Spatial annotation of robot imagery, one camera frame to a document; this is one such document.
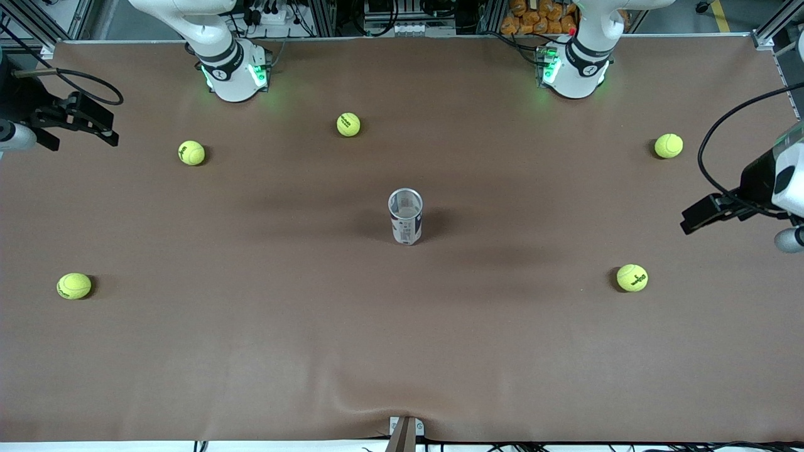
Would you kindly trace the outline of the white power strip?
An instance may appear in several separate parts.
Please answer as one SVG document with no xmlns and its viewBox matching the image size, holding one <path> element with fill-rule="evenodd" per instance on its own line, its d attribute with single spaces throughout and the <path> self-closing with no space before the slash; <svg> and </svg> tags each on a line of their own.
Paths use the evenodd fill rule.
<svg viewBox="0 0 804 452">
<path fill-rule="evenodd" d="M 245 9 L 244 22 L 248 26 L 283 26 L 289 20 L 289 9 L 285 4 L 253 4 Z"/>
</svg>

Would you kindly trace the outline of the metal table edge bracket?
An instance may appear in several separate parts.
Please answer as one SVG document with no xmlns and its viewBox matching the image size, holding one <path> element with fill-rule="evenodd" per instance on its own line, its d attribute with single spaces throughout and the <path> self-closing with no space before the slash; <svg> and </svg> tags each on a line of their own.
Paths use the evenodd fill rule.
<svg viewBox="0 0 804 452">
<path fill-rule="evenodd" d="M 385 452 L 417 452 L 418 440 L 424 437 L 424 421 L 416 417 L 391 417 Z"/>
</svg>

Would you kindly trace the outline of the pile of orange objects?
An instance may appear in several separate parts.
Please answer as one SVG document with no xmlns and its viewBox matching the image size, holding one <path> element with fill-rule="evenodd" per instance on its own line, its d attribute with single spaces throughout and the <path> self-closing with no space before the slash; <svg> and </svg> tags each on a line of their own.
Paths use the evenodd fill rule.
<svg viewBox="0 0 804 452">
<path fill-rule="evenodd" d="M 574 35 L 580 10 L 572 0 L 508 0 L 499 33 L 503 35 Z"/>
</svg>

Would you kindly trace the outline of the brown table mat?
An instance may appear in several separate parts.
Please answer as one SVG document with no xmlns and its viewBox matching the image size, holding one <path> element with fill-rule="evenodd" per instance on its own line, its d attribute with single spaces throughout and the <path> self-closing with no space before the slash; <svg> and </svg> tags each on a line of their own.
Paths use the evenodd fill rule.
<svg viewBox="0 0 804 452">
<path fill-rule="evenodd" d="M 787 223 L 680 228 L 713 192 L 707 129 L 782 86 L 749 38 L 625 38 L 584 100 L 494 38 L 291 42 L 236 105 L 178 43 L 54 61 L 126 101 L 118 147 L 60 131 L 0 158 L 3 443 L 366 438 L 400 415 L 463 443 L 804 441 Z M 424 201 L 413 245 L 400 188 Z M 85 298 L 57 293 L 73 272 Z"/>
</svg>

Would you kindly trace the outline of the white and blue tennis can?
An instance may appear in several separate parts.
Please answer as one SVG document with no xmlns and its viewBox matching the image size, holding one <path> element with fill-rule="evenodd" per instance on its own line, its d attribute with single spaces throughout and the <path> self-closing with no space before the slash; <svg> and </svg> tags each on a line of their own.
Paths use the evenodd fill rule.
<svg viewBox="0 0 804 452">
<path fill-rule="evenodd" d="M 394 240 L 399 244 L 413 245 L 421 236 L 424 201 L 411 188 L 400 188 L 388 198 L 388 211 Z"/>
</svg>

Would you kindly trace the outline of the white terminal block row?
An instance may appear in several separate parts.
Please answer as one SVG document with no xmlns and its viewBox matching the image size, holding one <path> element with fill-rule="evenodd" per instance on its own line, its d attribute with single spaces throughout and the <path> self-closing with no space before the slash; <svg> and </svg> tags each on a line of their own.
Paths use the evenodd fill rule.
<svg viewBox="0 0 804 452">
<path fill-rule="evenodd" d="M 419 21 L 419 22 L 399 22 L 393 28 L 382 34 L 387 23 L 368 23 L 364 24 L 364 29 L 370 35 L 380 35 L 382 37 L 394 38 L 440 38 L 457 35 L 457 29 L 452 22 L 442 21 Z"/>
</svg>

